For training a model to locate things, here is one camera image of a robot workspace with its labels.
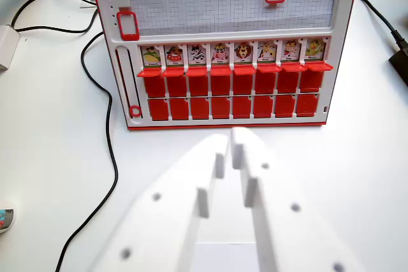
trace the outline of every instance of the white desk surface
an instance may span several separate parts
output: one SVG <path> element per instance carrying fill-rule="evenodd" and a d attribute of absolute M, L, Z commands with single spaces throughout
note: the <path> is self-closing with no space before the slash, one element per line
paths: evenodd
<path fill-rule="evenodd" d="M 26 0 L 0 0 L 0 24 Z M 406 0 L 371 0 L 408 39 Z M 83 29 L 93 9 L 77 0 L 37 0 L 17 27 Z M 113 169 L 105 141 L 108 99 L 88 80 L 85 35 L 22 33 L 11 68 L 0 73 L 0 203 L 18 208 L 0 235 L 0 270 L 53 271 L 68 236 L 101 201 Z M 294 173 L 370 272 L 408 271 L 408 88 L 389 57 L 389 31 L 355 0 L 327 125 L 254 128 Z M 61 271 L 85 271 L 135 196 L 205 136 L 228 129 L 129 132 L 103 39 L 85 57 L 113 94 L 112 143 L 119 183 L 105 207 L 70 245 Z M 217 183 L 212 218 L 199 241 L 253 243 L 237 171 Z"/>

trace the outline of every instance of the cartoon animal card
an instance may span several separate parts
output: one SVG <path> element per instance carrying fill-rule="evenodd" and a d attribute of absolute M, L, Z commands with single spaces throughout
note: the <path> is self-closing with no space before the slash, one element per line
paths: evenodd
<path fill-rule="evenodd" d="M 189 65 L 199 66 L 206 64 L 205 48 L 200 44 L 187 45 L 187 51 L 189 54 Z"/>
<path fill-rule="evenodd" d="M 305 61 L 323 60 L 326 43 L 321 38 L 309 38 L 306 44 Z"/>
<path fill-rule="evenodd" d="M 248 42 L 235 43 L 234 62 L 242 64 L 252 63 L 252 46 Z"/>
<path fill-rule="evenodd" d="M 144 66 L 161 66 L 160 52 L 153 46 L 140 46 Z"/>
<path fill-rule="evenodd" d="M 258 42 L 258 62 L 274 63 L 276 61 L 276 45 L 272 41 Z"/>
<path fill-rule="evenodd" d="M 183 49 L 177 45 L 164 46 L 164 54 L 166 55 L 167 66 L 183 65 Z"/>
<path fill-rule="evenodd" d="M 299 61 L 300 43 L 297 39 L 286 39 L 282 42 L 282 62 Z"/>
<path fill-rule="evenodd" d="M 227 64 L 230 62 L 230 49 L 224 43 L 211 44 L 211 63 Z"/>

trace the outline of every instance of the screw hole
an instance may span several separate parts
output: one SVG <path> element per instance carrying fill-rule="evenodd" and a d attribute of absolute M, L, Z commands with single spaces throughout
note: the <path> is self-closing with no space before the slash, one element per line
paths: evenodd
<path fill-rule="evenodd" d="M 333 265 L 333 270 L 336 271 L 336 272 L 344 272 L 344 267 L 343 267 L 342 264 L 335 263 Z"/>
<path fill-rule="evenodd" d="M 300 211 L 300 205 L 298 203 L 293 203 L 291 209 L 298 213 Z"/>
<path fill-rule="evenodd" d="M 160 200 L 161 199 L 161 194 L 160 193 L 158 193 L 158 192 L 156 192 L 153 196 L 152 196 L 152 198 L 153 198 L 153 201 L 158 201 L 158 200 Z"/>
<path fill-rule="evenodd" d="M 132 255 L 132 252 L 130 251 L 130 248 L 124 248 L 122 250 L 122 252 L 120 253 L 120 256 L 122 257 L 122 259 L 125 261 L 126 259 L 128 259 L 130 257 L 130 255 Z"/>

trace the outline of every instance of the guess who game board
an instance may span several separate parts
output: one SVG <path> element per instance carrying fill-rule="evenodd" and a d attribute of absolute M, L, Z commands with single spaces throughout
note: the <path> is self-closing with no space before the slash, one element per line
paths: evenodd
<path fill-rule="evenodd" d="M 98 0 L 127 126 L 322 125 L 353 0 Z"/>

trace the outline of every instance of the white frame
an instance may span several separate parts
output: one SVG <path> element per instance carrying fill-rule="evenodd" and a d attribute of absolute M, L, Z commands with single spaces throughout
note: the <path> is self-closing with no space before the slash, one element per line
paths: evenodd
<path fill-rule="evenodd" d="M 351 14 L 353 0 L 334 0 L 333 13 L 331 18 L 331 26 L 325 28 L 305 28 L 305 29 L 279 29 L 279 30 L 267 30 L 267 31 L 246 31 L 246 32 L 220 32 L 220 33 L 205 33 L 205 34 L 178 34 L 178 35 L 160 35 L 160 36 L 141 36 L 138 41 L 123 41 L 119 28 L 117 26 L 116 14 L 119 8 L 130 7 L 129 0 L 98 0 L 101 21 L 104 25 L 104 31 L 110 57 L 112 59 L 113 70 L 116 76 L 116 81 L 122 100 L 124 114 L 129 128 L 132 127 L 166 127 L 166 126 L 189 126 L 189 125 L 247 125 L 247 124 L 308 124 L 308 123 L 325 123 L 330 107 L 330 101 L 332 98 L 333 88 L 337 71 L 339 68 L 339 62 L 341 58 L 342 48 L 346 36 L 347 25 Z M 211 117 L 211 105 L 210 105 L 210 117 L 208 120 L 193 120 L 191 117 L 191 111 L 189 110 L 189 120 L 173 120 L 170 113 L 169 105 L 169 120 L 166 121 L 153 121 L 150 117 L 149 107 L 147 104 L 147 95 L 145 92 L 145 86 L 143 78 L 136 77 L 132 80 L 133 75 L 137 75 L 143 68 L 143 62 L 140 55 L 140 45 L 163 45 L 177 43 L 179 45 L 186 45 L 188 43 L 211 43 L 211 42 L 234 42 L 234 41 L 257 41 L 257 40 L 277 40 L 287 38 L 299 38 L 304 40 L 307 38 L 324 37 L 330 38 L 326 46 L 324 59 L 328 64 L 334 67 L 331 71 L 324 72 L 323 82 L 319 91 L 319 102 L 317 104 L 317 110 L 314 117 L 297 117 L 296 113 L 293 113 L 292 117 L 287 118 L 275 118 L 272 114 L 271 118 L 253 118 L 251 114 L 250 118 L 233 119 L 232 114 L 229 119 L 213 119 Z M 133 105 L 133 101 L 137 100 L 136 87 L 139 97 L 139 105 L 143 110 L 143 118 L 135 117 L 131 118 L 128 108 L 128 100 L 126 99 L 124 84 L 120 75 L 119 63 L 116 58 L 115 51 L 119 47 L 124 47 L 129 50 L 133 72 L 130 66 L 124 66 L 122 64 L 122 73 L 124 75 L 126 91 L 128 93 L 129 103 Z M 302 45 L 301 56 L 304 54 L 305 44 Z M 184 64 L 184 69 L 187 70 L 187 63 Z M 210 64 L 207 61 L 207 69 L 209 70 Z M 169 99 L 168 93 L 163 99 Z"/>

